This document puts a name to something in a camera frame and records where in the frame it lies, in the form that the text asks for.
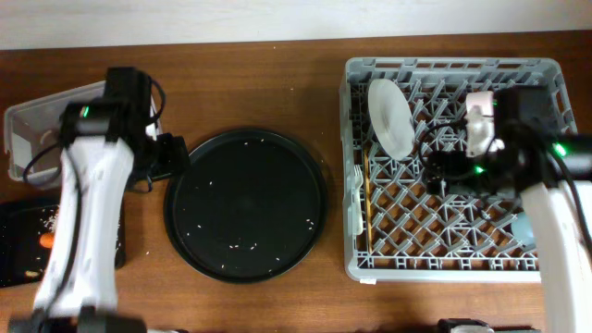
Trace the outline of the round black serving tray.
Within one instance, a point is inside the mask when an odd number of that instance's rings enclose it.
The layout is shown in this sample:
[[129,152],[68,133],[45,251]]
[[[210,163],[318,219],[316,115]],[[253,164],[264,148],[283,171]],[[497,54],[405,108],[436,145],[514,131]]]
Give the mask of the round black serving tray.
[[314,248],[329,199],[321,167],[300,142],[236,129],[202,143],[166,189],[166,234],[201,274],[248,284],[281,276]]

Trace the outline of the orange carrot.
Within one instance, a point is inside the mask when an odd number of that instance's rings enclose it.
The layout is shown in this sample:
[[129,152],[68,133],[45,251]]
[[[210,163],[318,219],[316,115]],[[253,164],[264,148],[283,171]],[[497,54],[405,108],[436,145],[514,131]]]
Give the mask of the orange carrot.
[[52,249],[55,243],[55,234],[51,232],[42,234],[39,243],[45,249]]

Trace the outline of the grey plate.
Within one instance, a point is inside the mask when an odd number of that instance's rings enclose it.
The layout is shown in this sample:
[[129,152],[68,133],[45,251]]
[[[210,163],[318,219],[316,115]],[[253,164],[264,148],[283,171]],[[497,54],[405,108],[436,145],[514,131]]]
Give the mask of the grey plate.
[[410,155],[415,137],[412,112],[399,86],[392,80],[373,80],[367,100],[371,124],[384,151],[394,160]]

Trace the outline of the food scraps rice and pasta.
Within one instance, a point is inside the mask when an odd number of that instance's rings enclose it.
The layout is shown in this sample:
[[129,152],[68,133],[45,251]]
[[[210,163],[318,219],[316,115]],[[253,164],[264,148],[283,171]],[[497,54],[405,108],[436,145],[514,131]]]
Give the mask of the food scraps rice and pasta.
[[52,249],[43,248],[39,243],[39,239],[44,233],[51,232],[55,234],[59,209],[43,208],[41,213],[42,216],[39,218],[40,226],[33,238],[33,250],[35,251],[35,254],[33,255],[32,267],[27,268],[24,272],[24,276],[27,279],[39,278],[47,266],[47,261]]

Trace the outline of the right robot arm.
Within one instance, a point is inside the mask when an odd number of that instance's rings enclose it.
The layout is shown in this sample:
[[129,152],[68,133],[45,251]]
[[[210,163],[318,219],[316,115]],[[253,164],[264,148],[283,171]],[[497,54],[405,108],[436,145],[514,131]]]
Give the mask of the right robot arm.
[[420,154],[428,192],[509,196],[533,230],[552,332],[591,329],[591,138],[561,129],[546,87],[470,92],[465,115],[436,125],[463,130],[461,151]]

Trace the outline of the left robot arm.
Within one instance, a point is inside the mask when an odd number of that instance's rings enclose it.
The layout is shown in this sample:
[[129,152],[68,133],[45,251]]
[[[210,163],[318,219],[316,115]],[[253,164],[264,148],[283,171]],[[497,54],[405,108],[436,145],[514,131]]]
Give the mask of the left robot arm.
[[61,197],[55,243],[33,311],[13,317],[10,332],[132,332],[148,327],[117,312],[115,257],[126,191],[175,178],[190,166],[184,139],[157,129],[167,97],[146,72],[109,68],[102,96],[67,104],[55,143],[61,153]]

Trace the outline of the pink-white bowl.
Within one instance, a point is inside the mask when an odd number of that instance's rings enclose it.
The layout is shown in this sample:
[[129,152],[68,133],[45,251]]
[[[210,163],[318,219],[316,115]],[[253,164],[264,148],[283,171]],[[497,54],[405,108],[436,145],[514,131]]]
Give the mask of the pink-white bowl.
[[470,92],[466,95],[466,134],[468,157],[478,157],[499,149],[495,136],[494,93]]

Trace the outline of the wooden chopstick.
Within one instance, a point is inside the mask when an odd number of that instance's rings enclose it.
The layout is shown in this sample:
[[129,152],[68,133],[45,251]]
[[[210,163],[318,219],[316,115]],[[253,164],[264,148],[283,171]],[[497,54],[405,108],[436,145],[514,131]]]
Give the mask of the wooden chopstick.
[[363,150],[364,162],[364,202],[365,202],[365,220],[366,220],[366,245],[369,254],[373,252],[372,241],[372,212],[371,212],[371,192],[370,192],[370,165],[368,159],[368,149]]

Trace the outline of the white plastic fork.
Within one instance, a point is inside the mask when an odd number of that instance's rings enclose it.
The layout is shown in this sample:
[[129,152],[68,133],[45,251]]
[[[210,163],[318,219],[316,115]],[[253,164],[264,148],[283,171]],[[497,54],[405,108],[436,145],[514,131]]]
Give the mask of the white plastic fork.
[[354,225],[354,232],[356,236],[361,235],[364,232],[364,218],[362,212],[362,202],[361,202],[361,190],[364,185],[364,173],[362,171],[362,167],[359,165],[355,165],[353,169],[354,175],[354,184],[353,184],[353,191],[352,191],[352,199],[353,199],[353,225]]

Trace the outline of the light blue cup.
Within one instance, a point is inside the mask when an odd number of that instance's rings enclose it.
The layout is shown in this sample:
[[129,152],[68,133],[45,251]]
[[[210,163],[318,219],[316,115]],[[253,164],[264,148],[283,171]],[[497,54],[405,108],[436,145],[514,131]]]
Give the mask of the light blue cup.
[[515,215],[515,219],[510,224],[510,229],[513,237],[521,242],[523,246],[536,246],[536,237],[534,236],[530,220],[525,212]]

